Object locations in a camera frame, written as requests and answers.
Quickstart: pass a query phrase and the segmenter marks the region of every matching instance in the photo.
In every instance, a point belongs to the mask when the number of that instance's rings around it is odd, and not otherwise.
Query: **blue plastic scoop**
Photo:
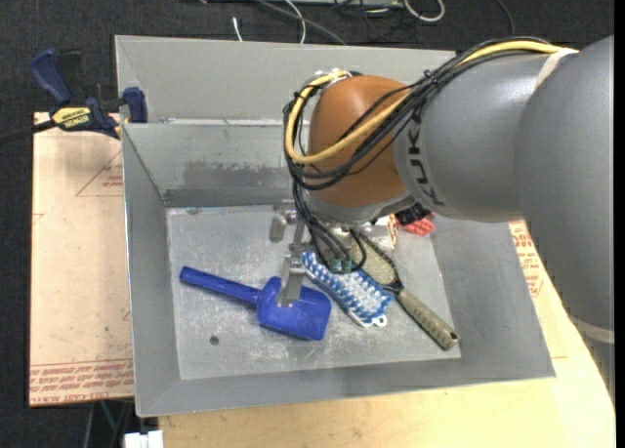
[[[180,272],[180,279],[255,305],[258,322],[277,332],[311,341],[320,341],[325,335],[332,304],[318,290],[302,287],[297,301],[280,306],[275,300],[281,288],[277,276],[270,278],[262,290],[186,266]]]

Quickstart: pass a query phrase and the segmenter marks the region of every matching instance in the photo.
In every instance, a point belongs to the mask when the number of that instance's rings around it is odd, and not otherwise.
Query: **black floor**
[[[581,48],[614,33],[614,0],[501,1],[510,10],[517,34]],[[434,8],[427,0],[422,2],[426,10]],[[457,50],[510,32],[506,14],[494,0],[445,2],[446,16],[429,25],[399,12],[367,25],[358,13],[346,18],[329,7],[313,5],[302,6],[302,11],[355,45]],[[84,83],[101,84],[107,98],[116,92],[111,53],[115,34],[235,40],[232,16],[242,22],[245,40],[297,40],[295,21],[256,3],[0,0],[0,135],[27,129],[32,111],[51,107],[28,70],[30,60],[42,50],[80,49]],[[332,42],[312,29],[309,37],[309,43]],[[91,405],[31,410],[25,402],[31,166],[30,140],[0,146],[0,446],[83,446]],[[128,411],[123,403],[108,408],[114,417]],[[102,405],[95,405],[89,446],[109,443],[111,428],[103,411]]]

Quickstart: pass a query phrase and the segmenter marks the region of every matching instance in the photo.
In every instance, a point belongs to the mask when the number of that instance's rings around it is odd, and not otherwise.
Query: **yellow cable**
[[[297,153],[295,151],[295,148],[293,147],[292,127],[295,126],[295,118],[296,118],[297,113],[299,112],[299,106],[298,106],[298,103],[296,102],[296,104],[293,106],[293,109],[291,110],[291,114],[289,115],[288,125],[286,127],[286,134],[285,134],[286,152],[289,155],[289,157],[294,162],[297,162],[297,163],[312,164],[312,163],[318,163],[322,160],[326,160],[330,158],[331,156],[334,156],[336,153],[344,149],[346,146],[349,146],[354,141],[361,139],[363,133],[367,132],[368,130],[373,130],[377,128],[377,126],[380,125],[382,122],[384,122],[384,120],[387,119],[395,111],[395,109],[401,104],[401,102],[405,100],[409,95],[410,95],[410,92],[407,92],[404,96],[401,97],[401,99],[394,102],[383,111],[380,111],[380,113],[378,113],[376,116],[368,120],[366,123],[362,124],[357,130],[349,134],[347,137],[337,141],[330,147],[324,149],[323,151],[320,151],[319,153],[315,153],[314,155],[301,155]]]
[[[510,42],[501,42],[499,44],[493,44],[492,46],[483,47],[460,61],[459,64],[502,51],[531,51],[534,53],[554,54],[562,49],[565,48],[553,46],[551,44],[543,44],[542,42],[533,42],[531,40],[511,40]]]
[[[541,42],[533,42],[531,40],[511,40],[509,42],[502,42],[499,44],[494,44],[491,46],[486,46],[478,51],[475,51],[464,60],[459,62],[458,64],[462,64],[467,61],[476,60],[478,58],[482,58],[483,56],[487,56],[490,54],[500,53],[503,51],[531,51],[535,53],[541,54],[554,54],[561,50],[565,49],[564,47],[554,46],[551,44],[544,44]],[[318,85],[322,85],[330,80],[335,78],[341,78],[347,76],[349,73],[347,71],[338,71],[333,74],[324,75],[322,77],[318,77],[314,79],[309,87],[302,90],[300,96],[295,101],[293,108],[291,109],[291,113],[289,114],[289,119],[285,132],[285,147],[287,154],[289,157],[296,163],[301,164],[313,164],[318,163],[322,160],[326,160],[334,155],[336,155],[339,151],[344,149],[346,146],[350,145],[354,141],[361,139],[363,134],[369,130],[374,130],[379,126],[384,120],[386,120],[395,110],[396,108],[403,102],[410,94],[407,92],[405,96],[402,96],[400,100],[391,104],[388,108],[380,111],[376,116],[368,120],[366,123],[362,124],[358,129],[349,134],[344,139],[334,143],[330,147],[316,153],[314,155],[301,155],[295,151],[293,147],[293,131],[295,129],[295,120],[297,118],[300,109],[304,105],[304,100],[308,98],[309,94],[313,90],[314,87]]]

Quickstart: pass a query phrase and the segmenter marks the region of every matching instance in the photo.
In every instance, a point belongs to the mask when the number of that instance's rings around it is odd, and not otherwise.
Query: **blue brush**
[[[313,252],[302,255],[307,276],[325,290],[356,323],[363,327],[384,326],[384,311],[395,298],[363,271],[335,274],[322,265]]]

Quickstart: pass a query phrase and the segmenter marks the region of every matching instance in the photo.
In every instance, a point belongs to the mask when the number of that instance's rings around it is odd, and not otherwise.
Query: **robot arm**
[[[613,44],[609,37],[577,53],[535,39],[486,43],[409,86],[348,72],[317,78],[285,115],[300,206],[328,230],[415,203],[460,220],[525,218],[606,375]],[[300,154],[302,110],[319,91],[308,153]]]

